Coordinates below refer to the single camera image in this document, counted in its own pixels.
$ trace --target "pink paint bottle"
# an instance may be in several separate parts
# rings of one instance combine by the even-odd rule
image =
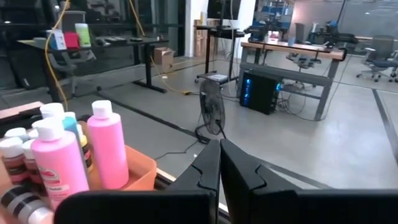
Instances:
[[[59,118],[36,122],[32,151],[53,209],[70,195],[89,190],[76,135]]]
[[[87,125],[101,182],[106,189],[120,189],[129,180],[120,115],[113,113],[109,100],[95,101],[92,107]]]

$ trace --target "cardboard box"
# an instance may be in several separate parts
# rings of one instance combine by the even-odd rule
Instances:
[[[162,72],[168,72],[170,67],[173,65],[174,61],[174,53],[173,49],[168,47],[157,47],[154,50],[154,60],[158,66],[158,68],[162,69]]]

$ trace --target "concrete floor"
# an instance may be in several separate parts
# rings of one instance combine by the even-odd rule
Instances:
[[[284,56],[285,54],[273,52],[269,54],[266,63],[270,66],[297,70],[297,66]],[[398,147],[395,131],[395,127],[398,126],[398,103],[395,100],[398,84],[389,83],[386,79],[374,83],[372,80],[356,78],[355,75],[359,71],[366,69],[359,63],[360,60],[359,57],[352,57],[340,64],[331,95],[336,87],[338,88],[327,114],[324,113],[326,118],[323,121],[307,121],[281,111],[266,116],[242,108],[233,100],[225,99],[227,137],[248,154],[265,161],[266,166],[273,168],[283,178],[306,189],[398,188],[398,166],[394,157]],[[200,63],[188,62],[181,66]],[[303,72],[324,74],[329,63],[330,61],[323,60],[321,65]],[[228,69],[228,63],[222,60],[210,65],[220,73],[226,73]],[[163,88],[166,88],[166,82],[176,90],[198,91],[200,84],[193,81],[196,74],[203,71],[204,65],[198,65],[174,72],[168,75],[167,79],[154,78],[153,82]],[[100,94],[185,129],[194,130],[200,115],[198,97],[183,96],[171,90],[161,94],[128,83],[142,78],[143,75],[142,67],[104,73],[97,80],[105,89]],[[79,94],[95,89],[88,84],[81,86],[78,89]],[[225,86],[223,94],[232,95],[234,90],[234,83],[231,83]],[[320,90],[310,88],[306,91]],[[26,93],[21,93],[18,96],[7,96],[5,99],[11,105],[35,100],[50,101],[45,90],[30,91],[29,97]],[[99,97],[88,95],[70,100],[70,108],[78,114],[90,113],[90,103],[96,99]],[[291,110],[299,111],[304,103],[304,109],[299,116],[312,119],[318,103],[316,100],[292,96]],[[189,135],[120,106],[114,105],[114,110],[123,118],[126,144],[153,158],[166,152],[183,151],[196,141]],[[387,118],[381,116],[381,111],[387,114]],[[186,154],[167,155],[159,159],[158,165],[164,171],[178,177],[203,147],[197,143]]]

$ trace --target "black fan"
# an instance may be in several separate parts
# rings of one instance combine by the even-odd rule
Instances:
[[[200,85],[199,99],[204,124],[196,128],[197,136],[199,136],[198,130],[206,126],[209,133],[217,135],[221,132],[226,138],[224,133],[225,110],[220,84],[213,80],[203,81]]]

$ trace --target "yellow extension cord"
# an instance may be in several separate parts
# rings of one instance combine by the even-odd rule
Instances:
[[[62,12],[61,12],[61,14],[60,14],[60,16],[59,16],[59,18],[58,18],[58,21],[57,21],[57,22],[55,23],[55,25],[52,27],[51,32],[50,32],[50,35],[47,37],[47,40],[45,41],[45,47],[44,47],[44,57],[45,57],[45,61],[46,61],[47,66],[48,66],[48,68],[49,68],[50,74],[51,74],[52,78],[54,79],[55,85],[56,85],[56,87],[58,88],[59,92],[61,93],[62,100],[63,100],[63,104],[65,105],[65,111],[68,111],[68,100],[67,100],[67,97],[65,96],[65,93],[64,93],[63,90],[62,90],[61,84],[59,83],[59,81],[57,80],[57,77],[55,76],[54,70],[53,70],[53,68],[52,68],[52,66],[51,66],[51,63],[50,63],[48,51],[49,51],[49,43],[50,43],[51,36],[54,34],[55,29],[58,27],[59,23],[61,22],[62,17],[63,17],[63,15],[65,14],[65,11],[67,10],[67,6],[69,5],[69,2],[70,2],[70,0],[66,0],[66,1],[65,1],[65,4],[64,4],[63,9],[62,9]],[[134,7],[132,1],[129,0],[129,2],[130,2],[130,6],[131,6],[132,12],[133,12],[133,14],[134,14],[134,17],[136,18],[137,24],[138,24],[138,26],[139,26],[139,28],[140,28],[141,34],[145,37],[146,35],[145,35],[144,29],[142,28],[141,23],[140,23],[140,21],[139,21],[139,18],[138,18],[136,9],[135,9],[135,7]],[[150,56],[150,59],[151,59],[152,63],[154,64],[154,67],[155,67],[156,72],[157,72],[157,76],[161,76],[162,74],[161,74],[161,73],[159,72],[159,70],[157,69],[157,66],[156,66],[156,64],[155,64],[155,61],[154,61],[153,57]],[[182,64],[182,63],[188,63],[188,62],[201,62],[201,60],[179,62],[179,63],[175,63],[175,64],[173,64],[173,65],[178,65],[178,64]],[[175,91],[175,92],[177,92],[177,93],[182,93],[182,94],[184,94],[184,95],[187,95],[187,94],[191,93],[191,91],[176,90],[176,89],[172,88],[169,84],[167,84],[167,83],[163,80],[163,78],[161,78],[161,80],[162,80],[162,82],[167,86],[167,88],[170,89],[170,90],[172,90],[172,91]]]

